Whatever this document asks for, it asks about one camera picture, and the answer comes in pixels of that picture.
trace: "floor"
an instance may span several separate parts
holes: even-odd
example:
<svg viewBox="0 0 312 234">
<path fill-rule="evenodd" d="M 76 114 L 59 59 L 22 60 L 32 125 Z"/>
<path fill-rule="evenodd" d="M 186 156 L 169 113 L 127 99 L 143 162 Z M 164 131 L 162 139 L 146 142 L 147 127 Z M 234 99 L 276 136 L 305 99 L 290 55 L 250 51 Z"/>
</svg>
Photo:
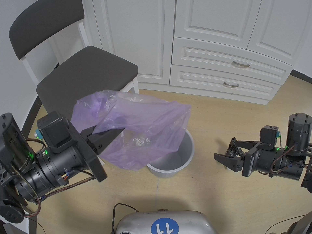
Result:
<svg viewBox="0 0 312 234">
<path fill-rule="evenodd" d="M 109 234 L 116 203 L 129 204 L 139 211 L 200 211 L 220 234 L 264 234 L 272 224 L 311 210 L 311 194 L 300 187 L 302 177 L 293 181 L 257 172 L 249 178 L 242 177 L 216 162 L 213 154 L 224 153 L 232 137 L 258 140 L 264 125 L 279 126 L 285 146 L 288 116 L 296 112 L 312 115 L 312 84 L 289 76 L 266 106 L 159 91 L 140 93 L 192 106 L 188 130 L 195 142 L 193 160 L 174 177 L 164 179 L 155 177 L 147 167 L 134 172 L 106 163 L 105 181 L 90 181 L 43 202 L 38 222 L 46 234 Z M 41 108 L 37 118 L 45 114 Z M 84 177 L 78 174 L 71 182 Z M 131 212 L 119 206 L 116 223 Z M 297 220 L 278 224 L 268 233 L 286 232 Z"/>
</svg>

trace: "white logo symbol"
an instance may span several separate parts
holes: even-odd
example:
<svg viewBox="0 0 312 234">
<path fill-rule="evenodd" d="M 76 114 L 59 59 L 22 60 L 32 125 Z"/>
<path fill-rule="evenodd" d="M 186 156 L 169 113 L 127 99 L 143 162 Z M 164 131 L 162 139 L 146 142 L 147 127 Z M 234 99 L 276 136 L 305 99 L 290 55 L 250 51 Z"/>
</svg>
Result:
<svg viewBox="0 0 312 234">
<path fill-rule="evenodd" d="M 159 224 L 156 224 L 156 228 L 157 228 L 157 234 L 163 234 L 164 231 L 160 231 Z M 171 232 L 174 231 L 173 229 L 170 230 L 169 223 L 166 223 L 166 229 L 167 229 L 167 234 L 170 234 Z"/>
</svg>

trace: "purple plastic bag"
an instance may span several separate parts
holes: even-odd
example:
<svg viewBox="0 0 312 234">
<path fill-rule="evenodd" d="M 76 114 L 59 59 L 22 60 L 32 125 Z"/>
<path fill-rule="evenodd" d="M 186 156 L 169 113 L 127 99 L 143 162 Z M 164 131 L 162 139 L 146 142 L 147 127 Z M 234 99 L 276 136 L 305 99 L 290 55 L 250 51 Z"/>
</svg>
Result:
<svg viewBox="0 0 312 234">
<path fill-rule="evenodd" d="M 71 122 L 78 132 L 95 125 L 93 133 L 125 128 L 99 156 L 137 171 L 178 150 L 190 114 L 190 105 L 104 90 L 78 100 Z"/>
</svg>

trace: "gray bucket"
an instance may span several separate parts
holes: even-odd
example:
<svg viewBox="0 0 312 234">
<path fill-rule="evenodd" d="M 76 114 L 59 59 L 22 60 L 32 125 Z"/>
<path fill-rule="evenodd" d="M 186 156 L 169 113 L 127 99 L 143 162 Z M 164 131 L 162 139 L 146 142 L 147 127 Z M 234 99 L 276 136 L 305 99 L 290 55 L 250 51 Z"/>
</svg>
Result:
<svg viewBox="0 0 312 234">
<path fill-rule="evenodd" d="M 172 177 L 191 162 L 194 151 L 194 140 L 186 130 L 177 152 L 158 158 L 147 164 L 147 167 L 157 177 Z"/>
</svg>

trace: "chair seat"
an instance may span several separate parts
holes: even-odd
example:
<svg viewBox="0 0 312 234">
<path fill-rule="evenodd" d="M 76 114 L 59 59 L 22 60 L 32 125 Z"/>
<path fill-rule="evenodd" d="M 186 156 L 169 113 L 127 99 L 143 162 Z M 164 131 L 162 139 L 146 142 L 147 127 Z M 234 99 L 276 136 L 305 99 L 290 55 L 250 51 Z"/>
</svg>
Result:
<svg viewBox="0 0 312 234">
<path fill-rule="evenodd" d="M 48 113 L 58 110 L 71 119 L 78 99 L 96 91 L 120 91 L 138 75 L 133 63 L 94 46 L 80 50 L 37 85 Z"/>
</svg>

